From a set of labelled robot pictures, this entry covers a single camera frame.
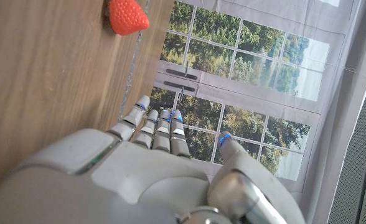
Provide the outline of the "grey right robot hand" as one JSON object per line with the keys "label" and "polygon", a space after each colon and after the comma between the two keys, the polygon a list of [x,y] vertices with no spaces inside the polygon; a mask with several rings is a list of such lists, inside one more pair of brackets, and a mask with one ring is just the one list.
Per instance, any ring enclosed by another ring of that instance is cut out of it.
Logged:
{"label": "grey right robot hand", "polygon": [[108,131],[82,129],[0,185],[0,223],[303,223],[284,185],[228,132],[212,179],[190,157],[180,111],[143,96]]}

